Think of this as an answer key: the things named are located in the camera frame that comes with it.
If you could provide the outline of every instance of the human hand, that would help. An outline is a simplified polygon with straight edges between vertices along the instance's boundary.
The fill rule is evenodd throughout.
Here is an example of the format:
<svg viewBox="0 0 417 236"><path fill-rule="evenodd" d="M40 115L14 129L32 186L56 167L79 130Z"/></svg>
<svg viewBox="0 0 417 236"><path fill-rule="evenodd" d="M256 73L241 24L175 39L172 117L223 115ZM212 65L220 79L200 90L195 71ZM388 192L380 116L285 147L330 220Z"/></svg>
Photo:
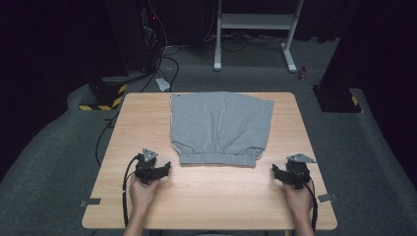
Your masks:
<svg viewBox="0 0 417 236"><path fill-rule="evenodd" d="M145 185L136 176L132 176L131 179L130 196L134 210L146 211L153 200L160 180L154 180L150 185Z"/></svg>
<svg viewBox="0 0 417 236"><path fill-rule="evenodd" d="M288 207L291 210L293 216L297 219L310 218L310 211L313 206L313 199L306 187L300 190L295 190L294 186L282 183ZM307 183L310 189L313 189L312 182Z"/></svg>

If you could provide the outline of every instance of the gray carpet floor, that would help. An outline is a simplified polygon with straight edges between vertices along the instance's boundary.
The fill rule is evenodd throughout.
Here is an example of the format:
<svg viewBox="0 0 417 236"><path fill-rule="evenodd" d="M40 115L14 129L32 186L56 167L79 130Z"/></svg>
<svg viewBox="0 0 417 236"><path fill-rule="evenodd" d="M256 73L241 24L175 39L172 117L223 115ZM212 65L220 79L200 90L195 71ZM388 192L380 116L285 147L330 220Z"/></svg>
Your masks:
<svg viewBox="0 0 417 236"><path fill-rule="evenodd" d="M242 44L224 42L234 50ZM294 93L333 202L337 228L317 235L417 235L417 194L375 122L366 96L357 88L363 113L324 113L312 85L320 83L336 41L293 41L297 67L306 80L288 72L278 43L251 40L237 52L222 53L222 70L213 70L213 49L168 48L180 68L172 91L289 91ZM162 61L159 77L169 82L176 65ZM128 84L139 92L147 80ZM99 170L94 157L105 119L117 110L82 111L78 105L88 87L68 97L68 111L44 127L22 151L0 185L0 235L90 235L82 219ZM145 92L160 92L155 80ZM106 130L98 146L102 158L111 137ZM122 229L94 235L121 235ZM269 235L283 235L273 231Z"/></svg>

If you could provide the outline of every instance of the white metal stand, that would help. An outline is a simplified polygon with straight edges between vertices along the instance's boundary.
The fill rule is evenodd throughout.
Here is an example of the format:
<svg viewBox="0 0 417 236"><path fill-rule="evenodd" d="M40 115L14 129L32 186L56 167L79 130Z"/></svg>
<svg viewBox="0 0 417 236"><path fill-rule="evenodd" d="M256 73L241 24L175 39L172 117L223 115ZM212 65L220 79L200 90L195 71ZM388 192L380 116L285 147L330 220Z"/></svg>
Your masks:
<svg viewBox="0 0 417 236"><path fill-rule="evenodd" d="M221 70L221 29L288 30L287 41L281 43L283 55L291 73L297 72L289 47L300 18L304 0L299 0L293 15L222 14L218 0L217 31L214 52L214 70Z"/></svg>

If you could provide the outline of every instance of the table top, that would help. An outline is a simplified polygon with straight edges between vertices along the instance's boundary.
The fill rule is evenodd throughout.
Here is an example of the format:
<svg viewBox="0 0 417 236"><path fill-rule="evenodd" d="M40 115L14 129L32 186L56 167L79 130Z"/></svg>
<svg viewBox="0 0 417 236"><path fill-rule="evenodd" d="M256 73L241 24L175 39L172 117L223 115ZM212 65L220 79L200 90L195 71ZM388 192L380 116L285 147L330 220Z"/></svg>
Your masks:
<svg viewBox="0 0 417 236"><path fill-rule="evenodd" d="M181 166L170 139L173 93L127 94L91 193L91 198L100 199L100 203L88 205L83 226L124 228L124 173L129 161L142 153L142 148L148 148L158 153L155 167L171 161L171 169L156 190L145 228L293 229L282 184L274 179L271 166L285 169L286 156L296 153L315 159L297 102L289 92L243 93L274 101L267 148L255 168ZM326 194L318 164L309 163L308 168L316 196ZM131 210L129 197L128 209ZM333 229L336 225L331 203L319 202L317 229Z"/></svg>

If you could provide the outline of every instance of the folded gray garment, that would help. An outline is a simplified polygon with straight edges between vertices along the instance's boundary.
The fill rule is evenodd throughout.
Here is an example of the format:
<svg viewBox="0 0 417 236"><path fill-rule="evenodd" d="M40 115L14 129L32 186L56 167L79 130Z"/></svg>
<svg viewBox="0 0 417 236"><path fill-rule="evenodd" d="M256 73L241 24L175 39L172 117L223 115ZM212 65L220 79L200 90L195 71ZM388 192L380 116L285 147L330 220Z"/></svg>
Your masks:
<svg viewBox="0 0 417 236"><path fill-rule="evenodd" d="M171 141L181 164L255 166L267 146L273 101L217 91L171 95Z"/></svg>

